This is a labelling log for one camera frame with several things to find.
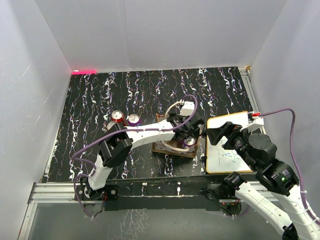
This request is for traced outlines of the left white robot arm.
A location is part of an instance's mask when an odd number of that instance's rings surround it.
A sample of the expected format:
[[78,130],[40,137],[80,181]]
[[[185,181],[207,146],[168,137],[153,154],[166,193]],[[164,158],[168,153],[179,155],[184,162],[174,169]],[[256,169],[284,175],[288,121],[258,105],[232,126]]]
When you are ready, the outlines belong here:
[[82,194],[91,200],[99,199],[113,168],[125,162],[131,150],[160,141],[183,141],[189,137],[196,139],[204,126],[205,121],[198,113],[190,116],[174,114],[160,122],[141,126],[115,123],[107,135],[72,156],[73,160],[85,162],[86,159],[80,157],[82,153],[96,145],[99,147],[91,172],[81,175],[79,179]]

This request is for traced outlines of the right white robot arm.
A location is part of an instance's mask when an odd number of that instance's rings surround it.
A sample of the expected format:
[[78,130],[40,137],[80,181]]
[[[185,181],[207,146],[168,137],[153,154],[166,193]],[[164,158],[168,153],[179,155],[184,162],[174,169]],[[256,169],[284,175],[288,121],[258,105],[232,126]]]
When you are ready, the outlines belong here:
[[241,125],[227,121],[218,128],[205,130],[212,146],[225,137],[225,150],[234,150],[255,172],[255,178],[281,204],[274,205],[255,190],[238,172],[226,176],[222,183],[204,188],[207,198],[237,198],[244,201],[281,235],[284,240],[318,240],[320,219],[302,196],[302,181],[294,170],[276,157],[277,146],[268,135],[251,133]]

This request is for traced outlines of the red cola can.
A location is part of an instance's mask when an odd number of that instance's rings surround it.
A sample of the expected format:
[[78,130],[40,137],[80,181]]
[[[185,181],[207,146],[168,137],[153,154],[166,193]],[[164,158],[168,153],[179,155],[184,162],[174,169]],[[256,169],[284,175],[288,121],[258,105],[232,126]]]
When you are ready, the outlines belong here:
[[124,126],[127,125],[126,117],[121,110],[114,110],[111,113],[111,121],[116,123],[122,123]]

